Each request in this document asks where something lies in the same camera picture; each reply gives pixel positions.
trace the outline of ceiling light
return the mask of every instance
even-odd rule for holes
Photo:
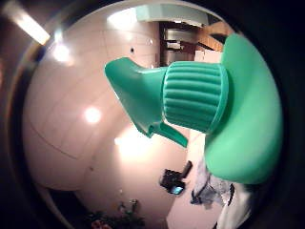
[[[102,117],[101,112],[95,107],[87,108],[84,115],[86,120],[91,124],[99,122]]]
[[[9,1],[4,6],[3,13],[39,44],[44,45],[50,39],[50,35],[29,16],[17,1]]]

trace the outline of white tiled wall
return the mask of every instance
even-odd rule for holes
[[[105,64],[128,56],[144,67],[157,67],[159,32],[158,23],[145,22],[118,30],[98,11],[72,25],[62,37],[70,60],[56,61],[55,44],[48,48],[27,95],[24,138],[37,182],[77,190],[97,145],[115,120],[125,115],[104,75]],[[90,106],[100,110],[99,123],[88,124],[84,118]]]

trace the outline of green plastic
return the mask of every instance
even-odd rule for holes
[[[282,112],[273,76],[245,38],[226,40],[221,63],[229,77],[228,104],[206,136],[205,161],[217,177],[256,184],[273,171],[282,144]]]
[[[223,115],[228,90],[222,64],[173,62],[163,86],[165,117],[172,124],[211,133]]]
[[[166,70],[145,69],[123,57],[108,63],[105,75],[139,132],[163,135],[186,147],[188,139],[164,123],[161,94]]]
[[[212,174],[257,184],[273,171],[282,144],[282,112],[267,64],[245,38],[226,40],[218,64],[174,62],[145,69],[129,58],[105,67],[136,128],[163,135],[186,147],[188,140],[164,123],[206,135],[205,161]]]

